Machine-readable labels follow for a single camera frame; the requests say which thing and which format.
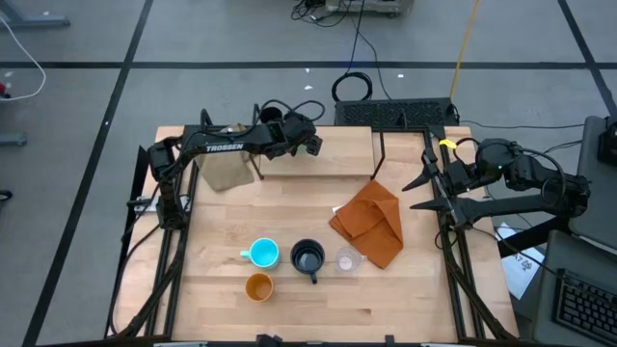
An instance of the orange cup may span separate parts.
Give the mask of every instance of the orange cup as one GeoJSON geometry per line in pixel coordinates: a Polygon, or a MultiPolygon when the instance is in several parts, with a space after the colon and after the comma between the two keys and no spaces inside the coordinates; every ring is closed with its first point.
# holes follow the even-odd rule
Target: orange cup
{"type": "Polygon", "coordinates": [[[244,285],[244,291],[251,300],[264,302],[272,296],[274,292],[274,283],[266,274],[252,274],[244,285]]]}

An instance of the black floor stripe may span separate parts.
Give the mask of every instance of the black floor stripe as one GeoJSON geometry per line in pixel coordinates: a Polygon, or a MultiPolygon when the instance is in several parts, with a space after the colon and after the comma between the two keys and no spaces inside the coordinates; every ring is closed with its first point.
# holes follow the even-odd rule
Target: black floor stripe
{"type": "MultiPolygon", "coordinates": [[[[39,62],[43,68],[122,68],[121,62],[39,62]]],[[[140,69],[248,69],[248,68],[347,68],[349,62],[133,62],[140,69]]],[[[599,69],[617,69],[617,63],[597,63],[599,69]]],[[[375,68],[375,62],[354,62],[357,68],[375,68]]],[[[455,68],[456,62],[380,62],[380,68],[455,68]]],[[[585,69],[588,63],[463,62],[463,69],[585,69]]],[[[0,62],[0,68],[37,68],[30,62],[0,62]]]]}
{"type": "Polygon", "coordinates": [[[570,30],[572,31],[572,35],[575,36],[575,40],[577,41],[578,48],[580,49],[580,53],[582,53],[583,58],[585,59],[585,63],[589,66],[589,70],[591,71],[591,75],[594,78],[594,82],[596,82],[596,86],[600,91],[600,96],[604,101],[604,105],[608,110],[609,115],[617,120],[617,105],[615,105],[615,100],[610,92],[610,89],[606,85],[602,73],[600,72],[598,65],[596,64],[596,60],[591,54],[591,50],[589,50],[589,46],[585,41],[585,38],[582,36],[580,32],[580,28],[578,28],[577,21],[575,20],[572,11],[570,10],[570,6],[566,0],[558,0],[559,7],[561,7],[561,11],[563,15],[566,17],[566,21],[570,26],[570,30]]]}
{"type": "MultiPolygon", "coordinates": [[[[122,68],[123,62],[38,62],[42,68],[122,68]]],[[[0,68],[37,68],[32,62],[0,62],[0,68]]]]}
{"type": "Polygon", "coordinates": [[[98,160],[100,159],[103,147],[105,145],[105,140],[107,139],[107,134],[109,133],[109,128],[114,119],[114,115],[116,114],[116,109],[121,98],[122,90],[124,89],[124,83],[126,82],[128,71],[130,70],[130,63],[135,58],[137,46],[139,45],[139,41],[144,32],[144,27],[146,26],[146,21],[148,20],[148,15],[152,7],[152,1],[153,0],[146,0],[144,7],[142,8],[139,21],[137,22],[135,32],[133,33],[133,38],[131,39],[131,43],[124,58],[124,63],[119,73],[116,86],[112,92],[109,104],[107,105],[107,110],[105,111],[105,116],[103,117],[100,128],[98,129],[96,139],[94,140],[93,151],[88,160],[88,164],[86,165],[86,170],[82,177],[81,183],[79,184],[77,196],[75,197],[73,206],[70,209],[67,225],[63,231],[58,249],[56,250],[51,267],[47,273],[45,284],[43,285],[39,296],[39,301],[37,302],[34,314],[30,320],[30,325],[28,326],[28,330],[23,339],[23,346],[35,346],[37,344],[37,340],[39,339],[40,329],[45,321],[45,316],[49,310],[49,304],[51,303],[58,280],[62,274],[62,268],[65,265],[68,250],[75,234],[75,230],[77,229],[77,223],[79,222],[79,218],[84,209],[84,204],[86,203],[86,197],[88,196],[93,182],[98,160]]]}

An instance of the black mug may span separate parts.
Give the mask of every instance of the black mug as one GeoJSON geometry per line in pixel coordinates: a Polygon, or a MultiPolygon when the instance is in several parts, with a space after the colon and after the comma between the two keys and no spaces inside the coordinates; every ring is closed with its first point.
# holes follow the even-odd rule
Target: black mug
{"type": "Polygon", "coordinates": [[[298,241],[291,249],[291,263],[296,270],[310,275],[313,284],[317,284],[315,273],[324,264],[326,253],[323,247],[311,239],[298,241]]]}

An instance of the white cable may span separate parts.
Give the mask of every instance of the white cable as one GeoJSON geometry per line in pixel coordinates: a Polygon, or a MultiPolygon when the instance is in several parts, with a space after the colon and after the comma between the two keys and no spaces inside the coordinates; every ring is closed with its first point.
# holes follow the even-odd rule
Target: white cable
{"type": "Polygon", "coordinates": [[[40,90],[42,90],[42,87],[45,85],[45,81],[47,80],[47,75],[45,74],[45,71],[42,69],[42,67],[40,67],[39,63],[37,63],[37,61],[32,58],[32,56],[30,55],[30,53],[28,53],[28,51],[26,50],[26,48],[24,48],[21,43],[19,42],[19,40],[15,37],[15,34],[13,33],[13,30],[11,30],[11,27],[9,26],[9,24],[4,20],[4,18],[2,17],[2,15],[0,15],[0,20],[2,20],[2,23],[4,23],[4,26],[7,27],[7,30],[9,30],[9,34],[11,34],[11,36],[13,37],[13,40],[15,41],[15,43],[17,43],[17,45],[19,46],[19,48],[21,48],[21,50],[28,56],[28,58],[30,58],[30,60],[32,61],[32,63],[34,63],[40,70],[40,73],[42,74],[42,81],[40,82],[40,86],[37,89],[36,92],[28,94],[28,95],[22,95],[22,96],[15,96],[12,98],[3,98],[0,97],[0,102],[9,102],[9,101],[18,101],[21,99],[25,99],[25,98],[29,98],[29,97],[33,97],[36,96],[38,93],[40,93],[40,90]]]}

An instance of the yellow pole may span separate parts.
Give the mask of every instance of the yellow pole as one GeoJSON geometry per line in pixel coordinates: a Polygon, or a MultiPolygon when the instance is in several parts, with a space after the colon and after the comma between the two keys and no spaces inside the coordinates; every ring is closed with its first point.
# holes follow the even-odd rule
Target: yellow pole
{"type": "Polygon", "coordinates": [[[463,46],[461,47],[461,51],[459,52],[459,59],[456,61],[456,69],[454,70],[454,79],[452,80],[452,86],[450,87],[450,100],[454,99],[454,90],[456,88],[456,82],[459,79],[459,69],[461,68],[461,62],[463,61],[463,56],[465,56],[465,49],[467,48],[467,42],[469,41],[469,34],[471,34],[471,27],[473,26],[473,21],[475,20],[475,14],[478,12],[478,8],[480,7],[480,2],[482,0],[475,0],[473,4],[473,12],[471,13],[471,18],[469,19],[469,24],[467,25],[467,31],[465,32],[465,39],[463,40],[463,46]]]}

